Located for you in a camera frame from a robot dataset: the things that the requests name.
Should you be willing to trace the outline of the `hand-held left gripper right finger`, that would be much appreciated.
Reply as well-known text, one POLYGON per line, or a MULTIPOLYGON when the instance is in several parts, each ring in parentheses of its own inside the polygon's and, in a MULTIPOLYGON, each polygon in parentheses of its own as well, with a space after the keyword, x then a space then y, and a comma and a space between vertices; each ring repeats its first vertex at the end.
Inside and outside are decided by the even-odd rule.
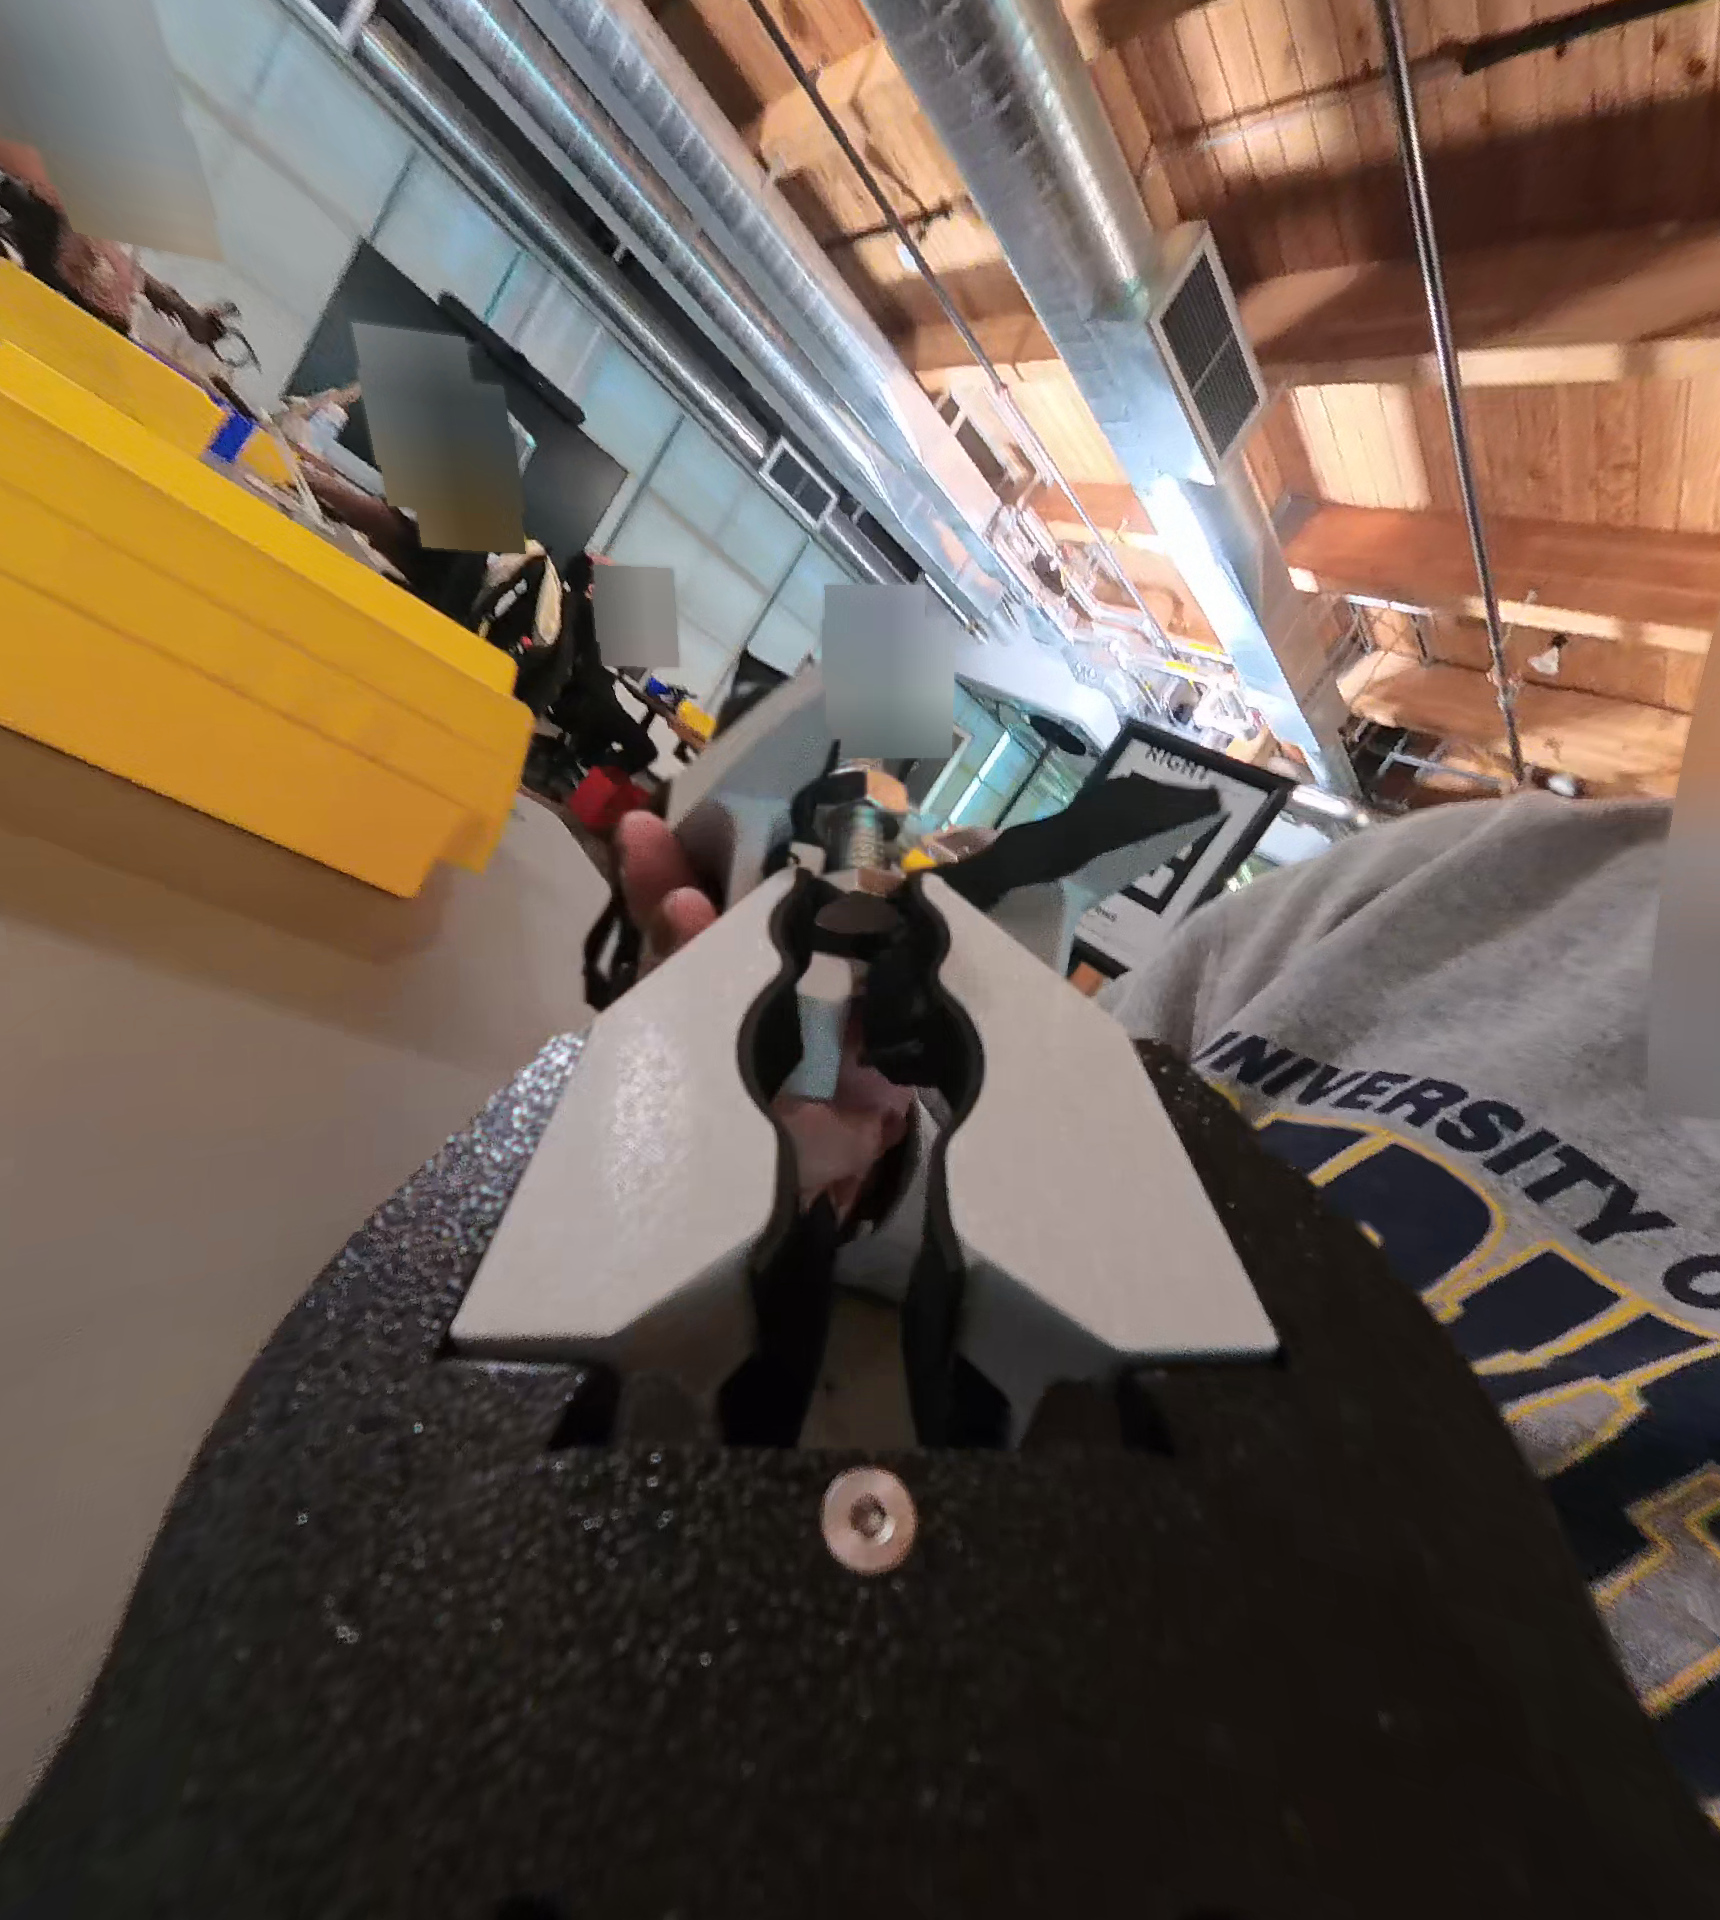
POLYGON ((947 1105, 901 1309, 918 1445, 1014 1448, 1052 1389, 1277 1362, 1135 1042, 946 880, 909 893, 947 1105))

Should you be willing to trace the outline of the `insulated silver pipe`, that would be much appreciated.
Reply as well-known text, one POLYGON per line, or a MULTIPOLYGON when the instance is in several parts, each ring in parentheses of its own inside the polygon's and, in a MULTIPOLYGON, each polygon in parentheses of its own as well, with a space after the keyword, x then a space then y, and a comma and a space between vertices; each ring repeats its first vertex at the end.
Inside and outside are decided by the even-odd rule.
POLYGON ((792 455, 880 584, 1012 616, 990 491, 646 6, 294 6, 753 469, 792 455))

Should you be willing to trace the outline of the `black framed sign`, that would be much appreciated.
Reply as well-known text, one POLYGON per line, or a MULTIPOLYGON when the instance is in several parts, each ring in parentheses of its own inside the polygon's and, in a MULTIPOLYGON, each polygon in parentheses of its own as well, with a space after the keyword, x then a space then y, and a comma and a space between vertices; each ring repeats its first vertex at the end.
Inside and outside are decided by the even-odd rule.
POLYGON ((1069 932, 1068 969, 1117 979, 1223 890, 1285 811, 1294 783, 1145 721, 1123 723, 1088 785, 1100 779, 1140 779, 1207 808, 1202 823, 1155 835, 1155 860, 1090 902, 1069 932))

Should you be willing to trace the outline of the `black wall screen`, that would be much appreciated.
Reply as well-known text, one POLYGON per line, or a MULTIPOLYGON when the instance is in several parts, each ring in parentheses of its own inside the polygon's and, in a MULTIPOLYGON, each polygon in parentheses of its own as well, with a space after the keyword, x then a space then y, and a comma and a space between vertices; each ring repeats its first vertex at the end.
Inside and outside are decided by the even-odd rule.
POLYGON ((588 439, 584 411, 548 374, 460 298, 423 291, 371 243, 359 243, 290 372, 290 397, 354 387, 359 329, 400 334, 415 350, 426 341, 460 350, 464 372, 506 401, 522 528, 563 556, 584 553, 622 491, 625 469, 588 439))

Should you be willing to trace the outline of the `steel hex bolt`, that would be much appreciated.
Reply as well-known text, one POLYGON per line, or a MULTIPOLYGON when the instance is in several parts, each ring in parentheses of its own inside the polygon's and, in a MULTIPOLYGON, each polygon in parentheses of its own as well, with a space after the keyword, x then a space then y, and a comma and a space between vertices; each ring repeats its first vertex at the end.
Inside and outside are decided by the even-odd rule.
POLYGON ((865 951, 903 924, 897 878, 878 870, 816 875, 806 889, 806 926, 826 951, 865 951))

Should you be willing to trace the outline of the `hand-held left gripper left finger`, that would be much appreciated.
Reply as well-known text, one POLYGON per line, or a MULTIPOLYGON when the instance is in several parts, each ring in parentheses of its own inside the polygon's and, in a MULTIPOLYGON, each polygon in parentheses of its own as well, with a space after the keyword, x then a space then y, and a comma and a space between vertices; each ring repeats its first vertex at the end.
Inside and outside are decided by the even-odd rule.
POLYGON ((816 919, 799 870, 607 1008, 449 1325, 469 1362, 660 1380, 729 1448, 796 1448, 839 1218, 774 1115, 816 919))

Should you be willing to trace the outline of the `silver ventilation duct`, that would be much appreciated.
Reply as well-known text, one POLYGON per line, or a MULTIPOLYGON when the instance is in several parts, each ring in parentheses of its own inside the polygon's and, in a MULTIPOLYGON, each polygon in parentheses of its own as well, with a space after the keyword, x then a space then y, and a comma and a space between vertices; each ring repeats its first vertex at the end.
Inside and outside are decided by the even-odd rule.
POLYGON ((866 10, 1248 703, 1355 800, 1328 612, 1241 458, 1265 386, 1208 229, 1151 226, 1062 6, 866 10))

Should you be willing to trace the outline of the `steel hex nut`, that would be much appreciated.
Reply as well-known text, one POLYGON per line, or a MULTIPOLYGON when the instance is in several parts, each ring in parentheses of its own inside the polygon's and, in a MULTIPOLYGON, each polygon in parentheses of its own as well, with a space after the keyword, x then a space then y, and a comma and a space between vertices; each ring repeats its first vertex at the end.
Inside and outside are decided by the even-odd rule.
POLYGON ((906 788, 873 761, 841 761, 806 792, 810 843, 821 875, 882 875, 907 813, 906 788))

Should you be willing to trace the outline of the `large yellow plastic bin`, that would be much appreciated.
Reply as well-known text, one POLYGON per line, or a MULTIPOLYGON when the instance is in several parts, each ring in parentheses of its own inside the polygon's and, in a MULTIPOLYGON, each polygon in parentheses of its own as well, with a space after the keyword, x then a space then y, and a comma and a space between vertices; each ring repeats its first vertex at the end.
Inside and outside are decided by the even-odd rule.
POLYGON ((114 785, 392 899, 486 875, 510 663, 210 458, 199 387, 0 260, 0 821, 114 785))

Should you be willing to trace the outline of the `person's right hand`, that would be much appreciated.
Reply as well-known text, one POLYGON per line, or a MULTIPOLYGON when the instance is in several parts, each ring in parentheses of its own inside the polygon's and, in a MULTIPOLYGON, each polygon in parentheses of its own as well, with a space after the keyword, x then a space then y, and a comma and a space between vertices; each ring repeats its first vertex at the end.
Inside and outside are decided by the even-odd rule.
POLYGON ((627 989, 703 937, 718 903, 672 831, 646 811, 616 821, 612 855, 620 913, 612 977, 627 989))

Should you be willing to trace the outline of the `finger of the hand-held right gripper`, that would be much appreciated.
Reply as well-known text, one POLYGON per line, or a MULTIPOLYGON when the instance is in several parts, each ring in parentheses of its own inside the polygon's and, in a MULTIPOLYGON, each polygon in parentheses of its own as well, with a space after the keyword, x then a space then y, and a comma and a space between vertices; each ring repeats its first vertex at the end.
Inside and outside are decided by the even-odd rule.
POLYGON ((1060 813, 1001 827, 935 880, 1001 926, 1054 974, 1068 974, 1080 922, 1102 902, 1210 837, 1214 790, 1142 775, 1097 779, 1060 813))
POLYGON ((697 885, 736 908, 786 862, 794 805, 831 766, 823 680, 812 663, 769 689, 672 783, 664 823, 697 885))

